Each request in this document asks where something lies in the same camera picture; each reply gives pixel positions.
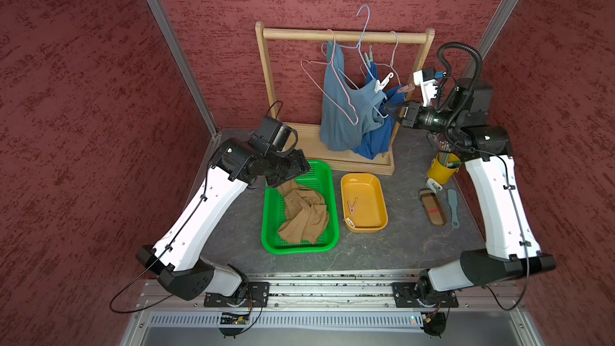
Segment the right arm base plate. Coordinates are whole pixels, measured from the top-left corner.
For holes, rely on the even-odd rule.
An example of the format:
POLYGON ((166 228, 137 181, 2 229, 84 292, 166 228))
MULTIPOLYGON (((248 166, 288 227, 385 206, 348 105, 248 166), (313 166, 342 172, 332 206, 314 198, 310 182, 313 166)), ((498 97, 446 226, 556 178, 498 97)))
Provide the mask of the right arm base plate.
POLYGON ((392 296, 398 309, 455 309, 459 307, 452 291, 438 292, 424 282, 391 284, 392 296))

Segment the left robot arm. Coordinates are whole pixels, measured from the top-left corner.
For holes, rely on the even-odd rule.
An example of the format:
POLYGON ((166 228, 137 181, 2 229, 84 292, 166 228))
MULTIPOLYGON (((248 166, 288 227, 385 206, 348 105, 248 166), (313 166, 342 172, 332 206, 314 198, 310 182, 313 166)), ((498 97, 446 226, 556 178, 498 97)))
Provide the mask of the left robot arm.
POLYGON ((310 171, 297 142, 295 129, 266 115, 249 140, 232 138, 220 144, 179 219, 156 244, 138 251, 138 261, 169 294, 191 301, 210 293, 235 305, 243 303, 248 277, 230 265, 202 259, 201 251, 227 209, 259 178, 277 187, 310 171))

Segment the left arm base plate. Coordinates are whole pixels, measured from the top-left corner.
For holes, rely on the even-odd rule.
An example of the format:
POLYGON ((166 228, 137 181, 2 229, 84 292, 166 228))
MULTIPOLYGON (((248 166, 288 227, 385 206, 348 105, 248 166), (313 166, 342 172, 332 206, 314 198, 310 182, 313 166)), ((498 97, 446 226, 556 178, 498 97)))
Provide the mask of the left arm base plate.
POLYGON ((265 308, 267 306, 270 286, 268 282, 244 282, 230 296, 207 293, 203 306, 205 308, 223 309, 265 308))

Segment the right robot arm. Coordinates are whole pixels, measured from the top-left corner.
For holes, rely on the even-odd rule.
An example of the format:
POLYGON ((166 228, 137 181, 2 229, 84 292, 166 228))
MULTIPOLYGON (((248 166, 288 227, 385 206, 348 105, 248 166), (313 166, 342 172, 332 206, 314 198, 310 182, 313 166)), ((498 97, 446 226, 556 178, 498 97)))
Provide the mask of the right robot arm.
POLYGON ((432 307, 456 290, 524 279, 555 269, 553 256, 534 238, 515 179, 513 148, 506 129, 488 124, 493 89, 481 81, 483 58, 465 43, 440 46, 437 58, 444 69, 416 72, 414 82, 423 92, 421 102, 405 101, 386 107, 403 128, 441 137, 465 167, 475 187, 485 226, 485 248, 464 251, 458 260, 421 271, 414 296, 432 307), (451 78, 448 50, 467 53, 474 72, 460 78, 445 100, 440 96, 451 78))

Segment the brown tank top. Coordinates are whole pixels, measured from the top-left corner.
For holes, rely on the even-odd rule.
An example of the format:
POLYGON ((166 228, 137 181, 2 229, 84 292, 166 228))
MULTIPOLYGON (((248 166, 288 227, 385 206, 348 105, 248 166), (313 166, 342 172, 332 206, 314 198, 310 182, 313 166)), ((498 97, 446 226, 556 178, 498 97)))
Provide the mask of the brown tank top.
POLYGON ((277 187, 285 202, 286 221, 278 229, 279 237, 290 244, 306 241, 316 244, 328 227, 325 198, 319 192, 291 180, 277 187))

